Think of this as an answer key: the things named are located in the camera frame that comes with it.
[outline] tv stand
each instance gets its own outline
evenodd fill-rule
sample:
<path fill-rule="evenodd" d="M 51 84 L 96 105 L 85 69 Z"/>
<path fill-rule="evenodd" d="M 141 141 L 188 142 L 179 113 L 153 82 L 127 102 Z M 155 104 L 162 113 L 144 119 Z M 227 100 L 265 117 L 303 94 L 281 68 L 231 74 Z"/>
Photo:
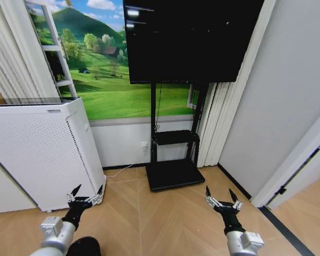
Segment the tv stand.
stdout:
<path fill-rule="evenodd" d="M 199 86 L 199 96 L 191 130 L 156 132 L 156 83 L 151 83 L 151 145 L 150 164 L 146 166 L 147 178 L 151 191 L 178 188 L 205 182 L 197 168 L 199 152 L 199 136 L 196 133 L 201 117 L 208 83 Z M 184 159 L 172 161 L 157 161 L 157 146 L 177 143 L 187 143 L 187 153 Z M 195 144 L 194 161 L 191 153 Z"/>

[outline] white door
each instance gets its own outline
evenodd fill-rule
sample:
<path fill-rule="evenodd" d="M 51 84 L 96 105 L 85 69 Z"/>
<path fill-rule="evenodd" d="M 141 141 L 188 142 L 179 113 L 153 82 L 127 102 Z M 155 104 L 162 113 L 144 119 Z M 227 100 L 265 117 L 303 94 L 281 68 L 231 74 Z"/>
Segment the white door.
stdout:
<path fill-rule="evenodd" d="M 278 207 L 280 204 L 313 184 L 320 178 L 320 146 L 306 161 L 297 169 L 295 174 L 281 186 L 282 194 L 274 195 L 268 202 L 267 206 L 271 209 Z"/>

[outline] window frame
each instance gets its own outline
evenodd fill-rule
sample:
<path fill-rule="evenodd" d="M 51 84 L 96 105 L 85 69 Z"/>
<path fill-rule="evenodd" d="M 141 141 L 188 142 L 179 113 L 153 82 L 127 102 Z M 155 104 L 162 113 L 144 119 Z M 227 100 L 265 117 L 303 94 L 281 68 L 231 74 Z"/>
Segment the window frame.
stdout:
<path fill-rule="evenodd" d="M 68 64 L 66 62 L 66 50 L 63 49 L 61 36 L 59 35 L 59 33 L 58 33 L 58 31 L 57 31 L 57 29 L 55 27 L 54 20 L 52 18 L 52 13 L 51 13 L 50 9 L 48 8 L 47 3 L 44 0 L 24 0 L 24 3 L 25 3 L 25 5 L 26 4 L 40 5 L 41 8 L 42 8 L 43 14 L 45 16 L 46 24 L 47 24 L 47 26 L 48 26 L 48 28 L 50 30 L 50 34 L 51 34 L 51 37 L 52 37 L 54 45 L 42 45 L 41 44 L 41 42 L 39 40 L 39 36 L 38 36 L 37 30 L 36 30 L 36 27 L 34 26 L 34 23 L 33 23 L 32 19 L 31 19 L 30 15 L 29 15 L 29 18 L 31 20 L 31 23 L 32 23 L 33 29 L 35 31 L 36 37 L 38 38 L 39 44 L 40 44 L 40 46 L 42 48 L 46 63 L 49 66 L 49 70 L 50 70 L 51 74 L 52 74 L 51 67 L 50 67 L 50 64 L 49 64 L 49 62 L 48 62 L 48 60 L 46 58 L 45 52 L 46 51 L 56 52 L 57 56 L 59 58 L 59 62 L 61 64 L 61 67 L 62 67 L 62 70 L 63 70 L 63 73 L 64 73 L 64 76 L 65 76 L 66 80 L 56 82 L 55 78 L 53 78 L 54 79 L 54 84 L 55 84 L 57 90 L 61 86 L 68 86 L 71 96 L 74 97 L 74 98 L 78 97 L 76 89 L 75 89 L 75 86 L 74 86 L 73 79 L 71 77 L 69 66 L 68 66 Z"/>

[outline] black tv screen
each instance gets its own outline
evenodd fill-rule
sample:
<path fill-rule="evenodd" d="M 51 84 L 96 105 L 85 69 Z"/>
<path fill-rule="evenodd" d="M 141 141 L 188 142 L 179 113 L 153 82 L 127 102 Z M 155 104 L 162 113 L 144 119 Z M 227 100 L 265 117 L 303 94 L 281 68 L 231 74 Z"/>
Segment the black tv screen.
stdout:
<path fill-rule="evenodd" d="M 124 0 L 131 83 L 232 82 L 263 0 Z"/>

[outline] tree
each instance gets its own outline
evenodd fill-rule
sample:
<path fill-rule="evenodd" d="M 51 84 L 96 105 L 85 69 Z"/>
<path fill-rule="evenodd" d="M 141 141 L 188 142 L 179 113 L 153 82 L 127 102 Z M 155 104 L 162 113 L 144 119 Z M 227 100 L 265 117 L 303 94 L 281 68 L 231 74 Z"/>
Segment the tree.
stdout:
<path fill-rule="evenodd" d="M 80 60 L 82 56 L 82 51 L 80 50 L 78 44 L 66 42 L 64 43 L 66 48 L 66 53 L 68 54 L 69 59 Z"/>
<path fill-rule="evenodd" d="M 115 60 L 111 60 L 109 65 L 110 65 L 111 76 L 116 77 L 116 72 L 117 72 L 117 69 L 118 69 L 118 63 Z"/>
<path fill-rule="evenodd" d="M 72 4 L 71 0 L 65 0 L 65 3 L 69 8 L 73 7 L 73 4 Z"/>
<path fill-rule="evenodd" d="M 100 67 L 95 65 L 91 67 L 91 73 L 94 76 L 94 78 L 97 80 L 98 79 L 98 74 L 100 72 Z"/>
<path fill-rule="evenodd" d="M 102 41 L 102 39 L 97 38 L 93 45 L 92 51 L 95 53 L 103 53 L 104 48 L 105 48 L 105 44 Z"/>
<path fill-rule="evenodd" d="M 123 50 L 122 49 L 120 49 L 120 51 L 118 52 L 117 59 L 119 61 L 124 61 L 124 54 L 123 54 Z"/>
<path fill-rule="evenodd" d="M 107 34 L 102 36 L 102 41 L 106 46 L 115 46 L 115 39 Z"/>
<path fill-rule="evenodd" d="M 96 37 L 95 37 L 95 35 L 89 34 L 89 33 L 85 34 L 85 36 L 84 36 L 84 43 L 85 43 L 85 45 L 86 45 L 86 48 L 87 48 L 89 51 L 92 50 L 95 42 L 96 42 Z"/>
<path fill-rule="evenodd" d="M 62 36 L 63 36 L 63 39 L 64 39 L 65 42 L 69 42 L 69 43 L 75 43 L 76 42 L 75 35 L 68 28 L 63 29 Z"/>

